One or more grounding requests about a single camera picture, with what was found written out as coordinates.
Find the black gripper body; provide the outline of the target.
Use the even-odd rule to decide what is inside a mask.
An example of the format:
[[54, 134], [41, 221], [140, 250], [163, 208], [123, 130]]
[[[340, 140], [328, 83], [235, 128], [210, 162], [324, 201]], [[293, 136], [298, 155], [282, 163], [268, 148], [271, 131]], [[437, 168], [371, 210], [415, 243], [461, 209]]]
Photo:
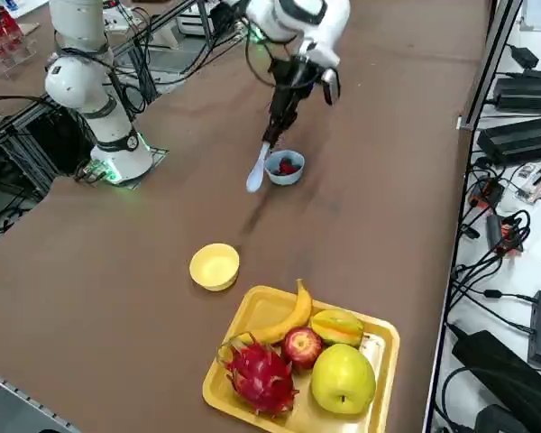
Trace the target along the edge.
[[270, 73], [275, 80], [275, 97], [308, 98], [321, 69], [299, 56], [288, 60], [274, 59], [270, 62]]

